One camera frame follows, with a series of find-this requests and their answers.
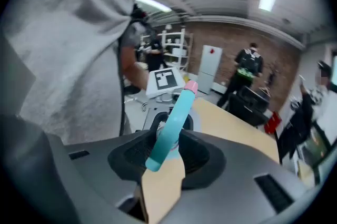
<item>teal tube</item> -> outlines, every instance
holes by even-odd
[[[158,136],[152,152],[145,165],[151,171],[159,171],[172,146],[179,140],[179,134],[191,110],[195,94],[190,90],[183,90],[167,119],[165,127]]]

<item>black cap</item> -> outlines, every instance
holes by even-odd
[[[322,77],[328,77],[328,78],[331,77],[331,67],[328,64],[326,64],[322,60],[319,60],[318,67],[321,70]]]

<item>shelving unit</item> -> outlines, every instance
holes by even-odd
[[[183,28],[180,32],[168,33],[164,30],[159,33],[158,36],[162,37],[166,64],[170,67],[176,67],[182,72],[187,71],[193,43],[193,34],[188,34]],[[144,45],[149,37],[150,36],[148,35],[141,36],[141,45]],[[179,48],[179,52],[177,54],[173,54],[173,48]],[[183,50],[186,50],[186,55],[182,55]]]

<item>person wearing backpack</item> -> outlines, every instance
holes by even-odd
[[[217,102],[222,107],[228,100],[230,93],[239,91],[242,87],[251,87],[255,77],[262,76],[263,58],[257,52],[257,44],[251,43],[248,49],[241,50],[235,60],[236,71],[231,77],[226,92]]]

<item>pink cap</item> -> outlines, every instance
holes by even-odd
[[[198,91],[198,83],[195,82],[195,81],[189,81],[186,85],[185,85],[185,88],[184,89],[187,89],[187,90],[190,90],[192,91],[195,95]]]

